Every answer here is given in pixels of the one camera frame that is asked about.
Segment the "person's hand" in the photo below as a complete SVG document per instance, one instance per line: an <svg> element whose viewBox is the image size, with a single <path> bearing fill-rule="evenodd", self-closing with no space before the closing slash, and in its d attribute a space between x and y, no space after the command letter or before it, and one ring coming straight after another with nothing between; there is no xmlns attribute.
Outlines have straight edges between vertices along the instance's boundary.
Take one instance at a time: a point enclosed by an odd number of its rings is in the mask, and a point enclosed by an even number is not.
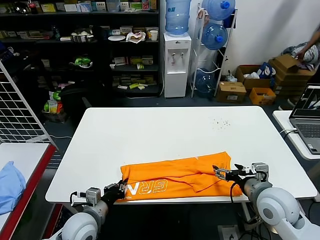
<svg viewBox="0 0 320 240"><path fill-rule="evenodd" d="M295 55L295 58L299 60L300 62L304 61L304 56L305 56L306 50L303 48L301 51L297 52Z"/></svg>

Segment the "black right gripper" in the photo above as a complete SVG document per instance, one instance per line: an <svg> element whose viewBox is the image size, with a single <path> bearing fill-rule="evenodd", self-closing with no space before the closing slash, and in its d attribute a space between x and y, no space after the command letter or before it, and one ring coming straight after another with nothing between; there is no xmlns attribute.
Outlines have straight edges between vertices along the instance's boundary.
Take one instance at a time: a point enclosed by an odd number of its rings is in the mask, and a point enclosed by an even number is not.
<svg viewBox="0 0 320 240"><path fill-rule="evenodd" d="M237 163L235 163L234 166L237 168L237 170L227 170L224 168L219 168L216 165L213 165L212 168L213 168L214 175L217 178L221 180L225 180L227 182L233 181L239 186L243 186L246 180L244 180L242 177L247 176L246 168L243 165L237 164Z"/></svg>

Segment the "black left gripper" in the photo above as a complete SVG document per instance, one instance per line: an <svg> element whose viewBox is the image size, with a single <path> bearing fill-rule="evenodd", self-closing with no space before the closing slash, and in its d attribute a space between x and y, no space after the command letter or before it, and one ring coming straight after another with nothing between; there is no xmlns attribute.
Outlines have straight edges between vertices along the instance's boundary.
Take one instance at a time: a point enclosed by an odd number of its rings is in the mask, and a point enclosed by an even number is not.
<svg viewBox="0 0 320 240"><path fill-rule="evenodd" d="M122 200L125 197L128 180L128 178L122 179L118 183L111 183L105 186L103 201L106 204L114 204L117 200Z"/></svg>

